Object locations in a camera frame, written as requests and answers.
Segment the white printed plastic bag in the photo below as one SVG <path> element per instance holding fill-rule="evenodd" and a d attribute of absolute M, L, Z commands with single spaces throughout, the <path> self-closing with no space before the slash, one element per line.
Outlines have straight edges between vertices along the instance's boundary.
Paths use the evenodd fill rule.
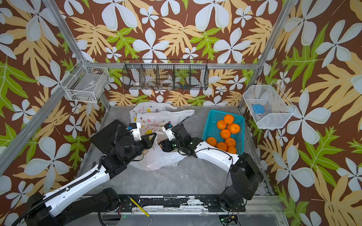
<path fill-rule="evenodd" d="M 158 170 L 162 167 L 176 166 L 186 156 L 176 152 L 164 152 L 158 144 L 159 135 L 153 143 L 153 147 L 143 152 L 137 162 L 131 162 L 130 165 L 145 171 Z"/>

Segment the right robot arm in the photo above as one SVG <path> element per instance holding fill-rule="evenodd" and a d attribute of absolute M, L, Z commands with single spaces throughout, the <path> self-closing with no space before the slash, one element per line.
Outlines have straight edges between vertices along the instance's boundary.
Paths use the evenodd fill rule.
<path fill-rule="evenodd" d="M 247 201 L 255 195 L 264 176 L 253 160 L 247 154 L 232 154 L 211 146 L 200 138 L 186 137 L 185 139 L 161 141 L 160 147 L 164 152 L 178 151 L 186 156 L 206 160 L 227 172 L 227 178 L 232 184 L 226 186 L 219 195 L 220 206 L 225 211 L 246 211 Z"/>

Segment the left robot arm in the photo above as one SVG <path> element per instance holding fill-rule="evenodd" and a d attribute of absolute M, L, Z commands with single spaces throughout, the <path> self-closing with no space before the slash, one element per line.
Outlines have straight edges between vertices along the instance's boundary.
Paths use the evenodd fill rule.
<path fill-rule="evenodd" d="M 45 195 L 36 193 L 31 196 L 27 203 L 30 208 L 12 224 L 18 226 L 24 222 L 29 226 L 63 226 L 93 211 L 116 209 L 118 194 L 111 188 L 91 198 L 79 198 L 126 170 L 136 157 L 153 147 L 155 139 L 156 133 L 143 135 L 138 140 L 131 135 L 116 135 L 115 145 L 89 172 Z"/>

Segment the white printed bag rear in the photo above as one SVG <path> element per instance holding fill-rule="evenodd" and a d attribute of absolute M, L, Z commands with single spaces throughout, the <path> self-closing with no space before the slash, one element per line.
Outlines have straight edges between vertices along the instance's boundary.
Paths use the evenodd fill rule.
<path fill-rule="evenodd" d="M 142 102 L 139 103 L 132 111 L 131 113 L 158 113 L 161 111 L 165 111 L 167 109 L 175 110 L 177 107 L 172 106 L 169 103 L 158 103 L 158 102 Z"/>

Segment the orange front left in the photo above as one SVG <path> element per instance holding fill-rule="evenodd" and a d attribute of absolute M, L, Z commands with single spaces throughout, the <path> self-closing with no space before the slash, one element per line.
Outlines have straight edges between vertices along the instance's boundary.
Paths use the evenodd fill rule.
<path fill-rule="evenodd" d="M 216 147 L 217 145 L 217 140 L 214 137 L 208 137 L 206 142 L 213 147 Z"/>

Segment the teal plastic basket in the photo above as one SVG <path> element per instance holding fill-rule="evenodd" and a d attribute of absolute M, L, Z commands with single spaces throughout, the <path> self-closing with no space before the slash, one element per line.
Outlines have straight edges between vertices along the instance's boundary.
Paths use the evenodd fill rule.
<path fill-rule="evenodd" d="M 241 155 L 244 153 L 245 124 L 245 118 L 240 115 L 211 110 L 208 113 L 202 139 L 215 145 L 221 142 L 233 145 L 235 153 Z"/>

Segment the black plastic tool case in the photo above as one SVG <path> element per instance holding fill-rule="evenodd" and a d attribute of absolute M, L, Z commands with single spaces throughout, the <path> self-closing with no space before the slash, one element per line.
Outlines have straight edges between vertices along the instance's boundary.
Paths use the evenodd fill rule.
<path fill-rule="evenodd" d="M 90 138 L 90 141 L 103 154 L 108 154 L 108 152 L 110 152 L 110 150 L 115 146 L 116 135 L 117 140 L 123 136 L 129 135 L 127 126 L 119 120 L 112 121 L 109 125 L 93 135 Z"/>

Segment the orange mid right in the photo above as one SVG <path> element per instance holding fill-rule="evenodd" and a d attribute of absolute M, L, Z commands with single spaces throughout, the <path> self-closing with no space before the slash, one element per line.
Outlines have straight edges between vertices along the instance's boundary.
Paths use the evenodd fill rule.
<path fill-rule="evenodd" d="M 235 139 L 229 137 L 229 138 L 226 138 L 224 143 L 226 144 L 227 147 L 235 147 L 236 146 L 236 141 Z"/>

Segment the orange front right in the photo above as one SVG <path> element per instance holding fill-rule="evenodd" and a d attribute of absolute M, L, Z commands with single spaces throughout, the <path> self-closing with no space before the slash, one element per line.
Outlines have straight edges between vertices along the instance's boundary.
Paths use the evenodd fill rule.
<path fill-rule="evenodd" d="M 236 147 L 229 146 L 227 149 L 227 152 L 229 152 L 231 154 L 237 154 L 237 149 L 236 149 Z"/>

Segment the blue object in basket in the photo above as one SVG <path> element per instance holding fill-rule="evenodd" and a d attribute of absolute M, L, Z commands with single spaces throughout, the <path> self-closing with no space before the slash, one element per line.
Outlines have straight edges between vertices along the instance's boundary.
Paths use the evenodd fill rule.
<path fill-rule="evenodd" d="M 259 105 L 259 104 L 253 105 L 252 109 L 257 115 L 262 115 L 265 113 L 265 108 L 263 105 Z"/>

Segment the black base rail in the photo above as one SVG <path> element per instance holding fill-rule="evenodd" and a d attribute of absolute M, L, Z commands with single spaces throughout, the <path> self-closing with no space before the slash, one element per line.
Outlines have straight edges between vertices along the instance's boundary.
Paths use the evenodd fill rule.
<path fill-rule="evenodd" d="M 244 212 L 246 203 L 240 198 L 228 204 L 218 195 L 119 195 L 120 211 L 124 213 L 135 212 L 138 206 L 161 211 Z"/>

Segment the aluminium frame rear bar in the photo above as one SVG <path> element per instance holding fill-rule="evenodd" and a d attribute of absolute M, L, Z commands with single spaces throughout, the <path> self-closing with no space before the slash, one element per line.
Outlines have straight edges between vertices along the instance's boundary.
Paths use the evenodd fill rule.
<path fill-rule="evenodd" d="M 105 67 L 108 69 L 124 68 L 125 66 L 145 66 L 145 65 L 160 65 L 166 66 L 206 66 L 212 70 L 257 70 L 260 68 L 259 64 L 227 64 L 227 63 L 207 63 L 207 64 L 191 64 L 191 63 L 92 63 L 86 62 L 86 65 Z"/>

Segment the aluminium frame post left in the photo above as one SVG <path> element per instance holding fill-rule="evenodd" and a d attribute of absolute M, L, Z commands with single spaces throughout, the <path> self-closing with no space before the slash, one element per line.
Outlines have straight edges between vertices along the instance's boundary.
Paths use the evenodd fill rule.
<path fill-rule="evenodd" d="M 74 53 L 75 58 L 77 59 L 77 62 L 80 60 L 83 60 L 84 62 L 89 62 L 86 60 L 86 58 L 82 54 L 80 47 L 78 47 L 77 42 L 76 42 L 75 38 L 73 37 L 73 35 L 71 34 L 70 28 L 66 24 L 64 18 L 62 17 L 60 10 L 56 6 L 55 1 L 44 1 L 44 4 L 45 4 L 46 8 L 48 10 L 50 10 L 51 14 L 53 15 L 58 28 L 60 29 L 65 41 L 68 43 L 71 51 Z M 102 102 L 102 104 L 104 105 L 104 107 L 107 110 L 110 109 L 109 102 L 104 93 L 101 95 L 99 100 Z"/>

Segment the aluminium frame post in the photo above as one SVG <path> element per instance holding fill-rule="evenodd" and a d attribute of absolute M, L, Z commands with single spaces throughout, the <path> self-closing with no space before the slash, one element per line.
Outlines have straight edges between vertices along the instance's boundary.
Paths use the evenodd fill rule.
<path fill-rule="evenodd" d="M 273 47 L 276 43 L 276 40 L 278 39 L 279 35 L 281 34 L 283 26 L 286 23 L 286 21 L 288 20 L 288 16 L 290 15 L 292 8 L 297 3 L 298 3 L 298 1 L 293 1 L 293 0 L 285 1 L 285 4 L 282 7 L 280 15 L 277 18 L 277 21 L 271 32 L 271 35 L 267 40 L 267 43 L 261 54 L 261 57 L 258 60 L 257 68 L 254 69 L 253 74 L 245 88 L 245 91 L 247 91 L 252 85 L 255 85 L 255 82 L 257 81 L 258 77 L 262 74 L 264 64 L 266 63 L 266 58 L 268 57 L 269 53 L 271 52 L 271 50 L 273 49 Z"/>
<path fill-rule="evenodd" d="M 77 42 L 76 42 L 75 38 L 73 37 L 73 35 L 71 34 L 70 28 L 66 24 L 64 18 L 62 17 L 60 10 L 56 6 L 55 1 L 44 1 L 44 4 L 45 4 L 46 8 L 48 10 L 50 10 L 51 14 L 53 15 L 58 28 L 60 29 L 65 41 L 68 43 L 71 51 L 74 53 L 75 58 L 77 59 L 77 62 L 80 60 L 83 60 L 84 62 L 89 62 L 86 60 L 86 58 L 82 54 L 80 47 L 78 47 Z M 104 105 L 104 107 L 107 110 L 110 109 L 109 102 L 104 93 L 101 95 L 99 100 L 102 102 L 102 104 Z"/>

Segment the aluminium frame post right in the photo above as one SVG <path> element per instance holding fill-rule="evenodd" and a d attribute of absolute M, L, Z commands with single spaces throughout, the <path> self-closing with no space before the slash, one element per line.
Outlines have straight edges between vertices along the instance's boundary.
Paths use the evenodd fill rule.
<path fill-rule="evenodd" d="M 288 20 L 288 16 L 290 15 L 292 8 L 297 3 L 298 3 L 298 1 L 293 1 L 293 0 L 285 1 L 285 4 L 282 7 L 280 15 L 277 18 L 277 21 L 271 32 L 271 35 L 267 40 L 267 43 L 261 54 L 261 57 L 258 60 L 257 68 L 254 69 L 253 74 L 245 88 L 245 91 L 247 91 L 252 85 L 255 85 L 255 82 L 257 81 L 258 77 L 262 74 L 264 64 L 266 63 L 266 58 L 268 57 L 269 53 L 271 52 L 271 50 L 273 49 L 273 47 L 276 43 L 276 40 L 278 39 L 279 35 L 281 34 L 283 26 L 286 23 L 286 21 Z"/>

